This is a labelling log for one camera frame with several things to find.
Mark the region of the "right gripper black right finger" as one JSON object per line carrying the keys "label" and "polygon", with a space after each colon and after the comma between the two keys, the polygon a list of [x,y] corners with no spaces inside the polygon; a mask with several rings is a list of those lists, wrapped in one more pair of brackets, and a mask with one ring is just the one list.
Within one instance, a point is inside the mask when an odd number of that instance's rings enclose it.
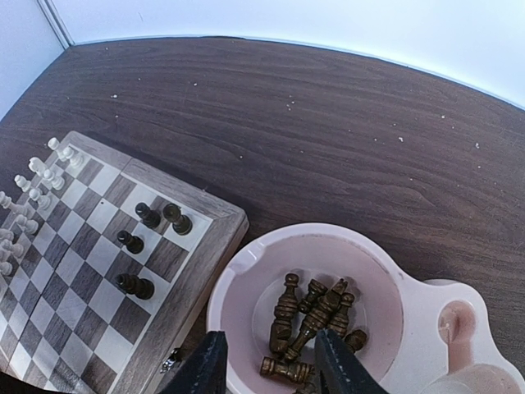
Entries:
{"label": "right gripper black right finger", "polygon": [[334,331],[317,333],[314,355],[318,393],[387,394]]}

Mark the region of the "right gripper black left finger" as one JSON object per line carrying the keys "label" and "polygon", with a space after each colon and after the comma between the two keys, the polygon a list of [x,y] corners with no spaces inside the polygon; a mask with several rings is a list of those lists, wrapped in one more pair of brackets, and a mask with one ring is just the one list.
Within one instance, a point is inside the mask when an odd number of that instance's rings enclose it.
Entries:
{"label": "right gripper black left finger", "polygon": [[227,354],[226,334],[208,332],[161,394],[225,394]]}

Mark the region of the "dark chess piece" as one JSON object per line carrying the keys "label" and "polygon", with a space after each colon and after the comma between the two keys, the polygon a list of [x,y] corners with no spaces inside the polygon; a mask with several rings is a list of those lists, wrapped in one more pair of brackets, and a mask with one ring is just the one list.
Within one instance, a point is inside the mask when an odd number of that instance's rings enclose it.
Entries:
{"label": "dark chess piece", "polygon": [[139,254],[144,249],[144,242],[142,241],[142,239],[138,236],[132,235],[126,230],[119,231],[117,233],[117,239],[132,254]]}
{"label": "dark chess piece", "polygon": [[191,219],[181,212],[181,209],[176,204],[166,204],[162,209],[163,217],[171,224],[173,231],[180,235],[188,235],[192,228],[193,223]]}
{"label": "dark chess piece", "polygon": [[146,278],[121,273],[115,277],[115,281],[117,286],[126,294],[136,296],[140,300],[149,300],[153,297],[155,291],[154,284]]}

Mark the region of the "dark pawn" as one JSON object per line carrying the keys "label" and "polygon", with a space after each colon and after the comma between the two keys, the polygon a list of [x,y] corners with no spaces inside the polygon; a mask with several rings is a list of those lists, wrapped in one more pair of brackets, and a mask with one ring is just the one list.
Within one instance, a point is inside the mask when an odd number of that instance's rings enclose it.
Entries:
{"label": "dark pawn", "polygon": [[135,213],[147,228],[155,229],[161,223],[160,213],[157,210],[151,209],[144,202],[140,202],[135,206]]}

